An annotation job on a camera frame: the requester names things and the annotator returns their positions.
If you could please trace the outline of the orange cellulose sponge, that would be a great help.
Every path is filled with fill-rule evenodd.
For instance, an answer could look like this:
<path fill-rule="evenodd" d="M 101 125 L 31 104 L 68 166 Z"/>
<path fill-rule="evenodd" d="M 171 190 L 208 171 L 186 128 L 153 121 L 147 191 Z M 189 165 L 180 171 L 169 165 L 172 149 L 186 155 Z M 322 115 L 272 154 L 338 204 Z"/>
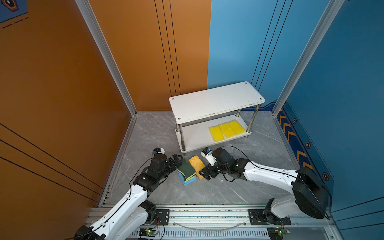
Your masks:
<path fill-rule="evenodd" d="M 203 161 L 198 156 L 194 156 L 189 160 L 189 163 L 195 169 L 196 176 L 202 180 L 204 177 L 200 174 L 200 171 L 205 167 Z"/>

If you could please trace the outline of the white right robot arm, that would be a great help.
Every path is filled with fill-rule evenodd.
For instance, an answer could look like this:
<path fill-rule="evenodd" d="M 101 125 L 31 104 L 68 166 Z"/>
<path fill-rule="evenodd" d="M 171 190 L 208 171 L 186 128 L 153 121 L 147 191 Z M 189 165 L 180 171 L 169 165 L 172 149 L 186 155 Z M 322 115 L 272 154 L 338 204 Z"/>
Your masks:
<path fill-rule="evenodd" d="M 204 148 L 201 152 L 209 163 L 199 173 L 206 179 L 219 174 L 233 180 L 265 183 L 289 193 L 283 198 L 271 198 L 261 214 L 253 218 L 269 225 L 289 225 L 290 216 L 304 213 L 314 219 L 329 219 L 326 211 L 330 192 L 328 187 L 309 168 L 285 170 L 264 166 L 248 157 L 235 159 L 225 148 L 212 151 Z"/>

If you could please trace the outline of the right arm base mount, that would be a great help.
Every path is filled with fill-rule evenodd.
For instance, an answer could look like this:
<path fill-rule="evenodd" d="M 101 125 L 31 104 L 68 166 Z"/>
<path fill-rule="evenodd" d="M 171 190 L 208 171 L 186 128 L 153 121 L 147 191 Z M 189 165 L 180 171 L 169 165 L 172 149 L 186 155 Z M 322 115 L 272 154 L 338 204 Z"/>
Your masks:
<path fill-rule="evenodd" d="M 264 210 L 261 209 L 249 209 L 249 220 L 251 225 L 285 225 L 289 226 L 292 224 L 289 216 L 279 219 L 272 213 L 264 213 Z"/>

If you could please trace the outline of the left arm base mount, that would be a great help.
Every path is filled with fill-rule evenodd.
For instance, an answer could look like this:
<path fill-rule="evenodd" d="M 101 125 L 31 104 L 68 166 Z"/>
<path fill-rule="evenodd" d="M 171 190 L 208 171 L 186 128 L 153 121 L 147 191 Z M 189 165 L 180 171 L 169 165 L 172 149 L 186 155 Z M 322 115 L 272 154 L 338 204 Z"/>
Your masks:
<path fill-rule="evenodd" d="M 156 225 L 157 220 L 160 221 L 160 224 L 167 226 L 170 220 L 170 210 L 169 209 L 156 209 L 150 210 L 145 225 Z"/>

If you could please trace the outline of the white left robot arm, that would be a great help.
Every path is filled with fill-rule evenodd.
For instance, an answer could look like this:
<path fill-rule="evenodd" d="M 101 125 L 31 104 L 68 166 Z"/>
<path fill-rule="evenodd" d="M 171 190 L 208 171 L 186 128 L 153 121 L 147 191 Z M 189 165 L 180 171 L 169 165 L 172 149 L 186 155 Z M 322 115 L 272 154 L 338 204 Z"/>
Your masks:
<path fill-rule="evenodd" d="M 150 165 L 135 174 L 128 192 L 109 212 L 90 227 L 81 226 L 73 240 L 124 240 L 145 223 L 153 223 L 156 205 L 148 196 L 164 182 L 168 175 L 183 163 L 183 156 L 174 154 L 168 158 L 164 153 L 155 153 Z"/>

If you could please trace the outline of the yellow sponge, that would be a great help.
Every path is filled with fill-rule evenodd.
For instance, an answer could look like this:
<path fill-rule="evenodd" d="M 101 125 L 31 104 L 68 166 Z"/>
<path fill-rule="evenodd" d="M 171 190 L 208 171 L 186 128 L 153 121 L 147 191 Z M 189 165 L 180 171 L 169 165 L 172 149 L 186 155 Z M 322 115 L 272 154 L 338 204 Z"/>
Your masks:
<path fill-rule="evenodd" d="M 232 138 L 232 137 L 237 135 L 229 123 L 221 124 L 221 125 L 219 125 L 219 128 L 227 139 Z"/>
<path fill-rule="evenodd" d="M 209 128 L 214 142 L 224 141 L 226 138 L 219 126 Z"/>
<path fill-rule="evenodd" d="M 244 127 L 237 120 L 233 120 L 229 122 L 229 125 L 236 135 L 241 135 L 246 131 Z"/>

